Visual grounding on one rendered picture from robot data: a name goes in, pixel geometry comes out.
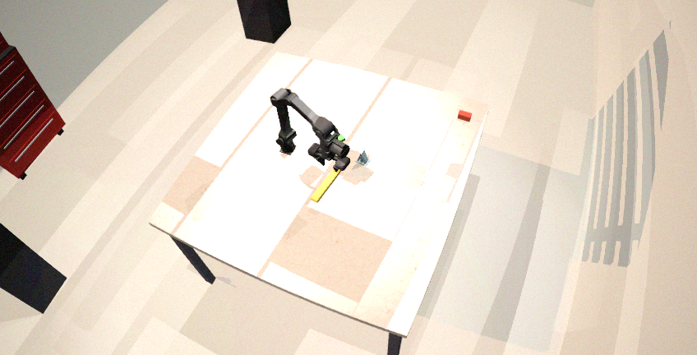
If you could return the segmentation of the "yellow bar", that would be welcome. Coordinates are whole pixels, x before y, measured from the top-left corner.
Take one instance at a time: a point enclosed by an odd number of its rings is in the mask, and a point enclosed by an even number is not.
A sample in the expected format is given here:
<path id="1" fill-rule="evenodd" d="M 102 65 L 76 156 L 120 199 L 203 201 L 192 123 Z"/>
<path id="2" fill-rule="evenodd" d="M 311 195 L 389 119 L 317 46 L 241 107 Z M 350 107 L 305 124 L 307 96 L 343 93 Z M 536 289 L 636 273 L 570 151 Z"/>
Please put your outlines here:
<path id="1" fill-rule="evenodd" d="M 337 172 L 332 169 L 332 171 L 329 173 L 329 175 L 326 177 L 324 182 L 318 187 L 316 192 L 312 195 L 311 201 L 314 201 L 318 203 L 318 201 L 323 197 L 325 192 L 328 190 L 330 185 L 333 183 L 333 181 L 339 176 L 341 173 L 341 170 L 338 170 Z"/>

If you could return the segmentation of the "small red block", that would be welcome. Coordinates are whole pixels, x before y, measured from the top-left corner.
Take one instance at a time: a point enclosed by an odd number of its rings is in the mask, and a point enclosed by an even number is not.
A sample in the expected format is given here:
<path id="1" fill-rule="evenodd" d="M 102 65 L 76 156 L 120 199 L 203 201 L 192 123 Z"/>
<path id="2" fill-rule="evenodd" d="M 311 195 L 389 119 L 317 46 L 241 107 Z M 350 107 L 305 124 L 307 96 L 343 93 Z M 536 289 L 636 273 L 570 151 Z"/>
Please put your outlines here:
<path id="1" fill-rule="evenodd" d="M 469 112 L 467 112 L 467 111 L 464 111 L 464 110 L 460 110 L 457 119 L 460 119 L 460 120 L 469 122 L 471 116 L 472 116 L 471 113 L 469 113 Z"/>

